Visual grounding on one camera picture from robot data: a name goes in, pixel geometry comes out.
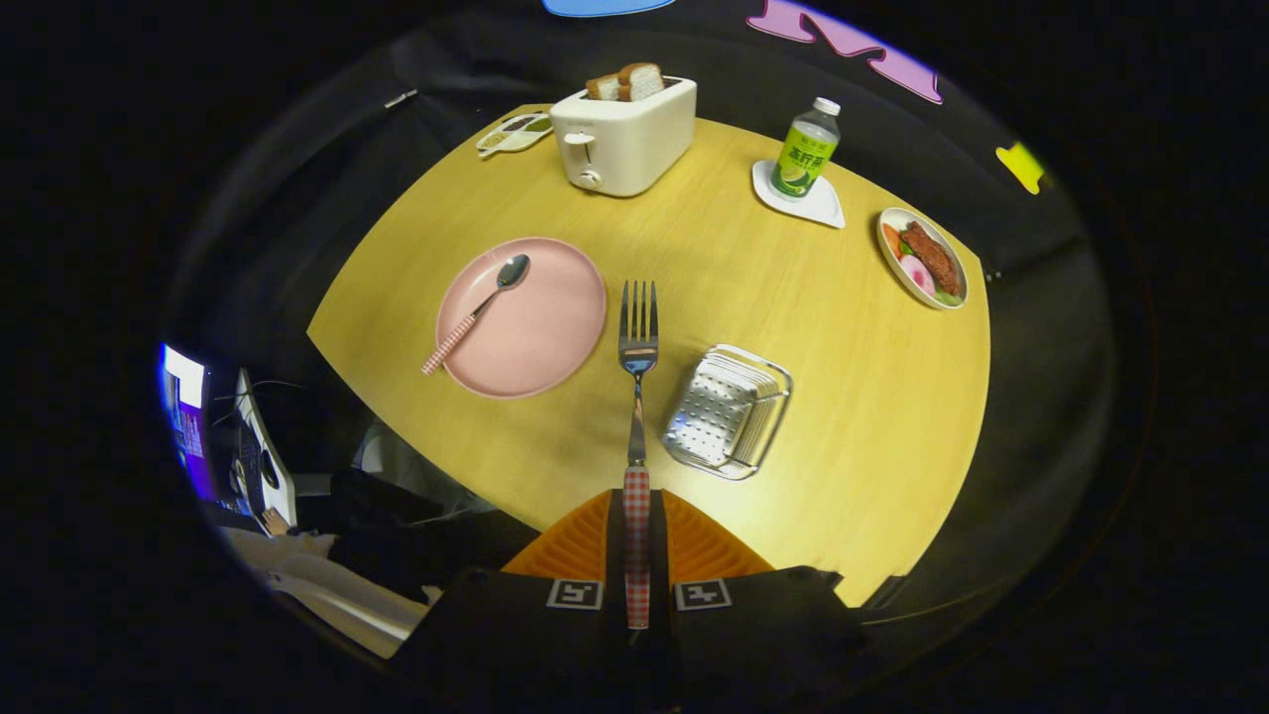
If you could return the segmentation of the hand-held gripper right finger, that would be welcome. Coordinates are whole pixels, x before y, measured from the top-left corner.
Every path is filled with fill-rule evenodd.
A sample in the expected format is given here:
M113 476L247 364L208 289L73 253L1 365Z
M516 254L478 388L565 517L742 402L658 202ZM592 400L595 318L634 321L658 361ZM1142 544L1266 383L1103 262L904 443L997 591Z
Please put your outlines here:
M838 573L775 568L685 498L652 495L654 624L669 628L676 700L844 700L868 676Z

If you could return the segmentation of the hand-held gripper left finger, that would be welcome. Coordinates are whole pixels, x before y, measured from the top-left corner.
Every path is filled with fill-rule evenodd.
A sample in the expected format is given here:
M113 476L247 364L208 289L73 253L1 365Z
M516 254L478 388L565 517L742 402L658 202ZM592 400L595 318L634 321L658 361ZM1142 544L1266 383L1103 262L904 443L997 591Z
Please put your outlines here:
M503 569L463 569L396 654L437 700L615 700L629 651L626 515L607 491Z

